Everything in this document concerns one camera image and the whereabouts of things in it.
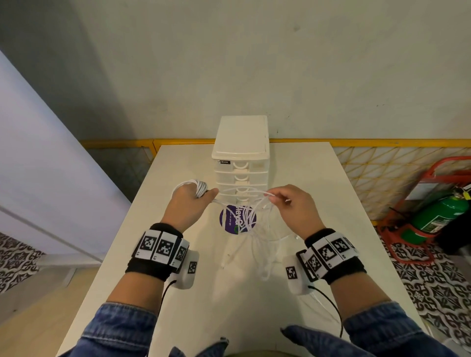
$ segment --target denim jacket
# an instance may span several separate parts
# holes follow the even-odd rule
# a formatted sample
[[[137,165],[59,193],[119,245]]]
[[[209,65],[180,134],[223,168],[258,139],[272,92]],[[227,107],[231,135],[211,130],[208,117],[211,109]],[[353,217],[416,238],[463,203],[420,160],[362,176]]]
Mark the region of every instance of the denim jacket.
[[[157,316],[134,306],[105,303],[88,324],[77,345],[62,357],[144,357]],[[327,332],[289,325],[281,333],[316,357],[457,357],[426,335],[396,302],[383,303],[344,321],[349,343]],[[222,357],[229,341],[220,341],[196,357]],[[174,347],[169,357],[185,357]]]

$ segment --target denim sleeve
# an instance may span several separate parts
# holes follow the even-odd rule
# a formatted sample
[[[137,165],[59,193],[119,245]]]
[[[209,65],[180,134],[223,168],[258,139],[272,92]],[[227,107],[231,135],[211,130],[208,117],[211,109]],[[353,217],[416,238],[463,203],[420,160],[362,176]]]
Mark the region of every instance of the denim sleeve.
[[[456,354],[426,335],[396,302],[356,314],[344,322],[352,343],[377,357],[455,357]]]
[[[135,306],[103,304],[77,345],[61,357],[144,357],[152,341],[157,316]]]

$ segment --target wristband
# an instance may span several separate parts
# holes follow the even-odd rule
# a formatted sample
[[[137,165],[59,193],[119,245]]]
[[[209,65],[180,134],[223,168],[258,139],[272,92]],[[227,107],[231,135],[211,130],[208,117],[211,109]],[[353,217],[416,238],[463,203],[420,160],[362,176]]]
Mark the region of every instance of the wristband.
[[[342,233],[324,228],[305,241],[308,249],[303,254],[318,279],[330,285],[335,280],[354,273],[364,272],[358,251]]]
[[[180,268],[189,245],[171,225],[155,223],[139,240],[126,273],[142,273],[165,281]]]

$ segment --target left hand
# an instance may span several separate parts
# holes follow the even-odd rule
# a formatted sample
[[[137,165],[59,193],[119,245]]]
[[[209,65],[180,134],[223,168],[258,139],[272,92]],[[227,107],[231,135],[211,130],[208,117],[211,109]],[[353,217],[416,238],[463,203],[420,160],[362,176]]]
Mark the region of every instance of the left hand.
[[[196,185],[187,184],[179,187],[173,194],[161,223],[170,224],[180,233],[185,232],[203,214],[204,210],[219,193],[217,188],[207,191],[196,198]]]

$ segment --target fire extinguisher label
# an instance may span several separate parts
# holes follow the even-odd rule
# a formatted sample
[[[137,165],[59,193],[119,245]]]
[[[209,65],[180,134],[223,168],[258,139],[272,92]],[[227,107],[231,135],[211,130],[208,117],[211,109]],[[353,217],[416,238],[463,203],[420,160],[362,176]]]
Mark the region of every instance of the fire extinguisher label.
[[[438,233],[444,226],[446,226],[448,223],[450,223],[453,220],[453,218],[445,218],[440,215],[436,216],[434,219],[432,219],[429,223],[427,223],[421,231],[425,233]]]

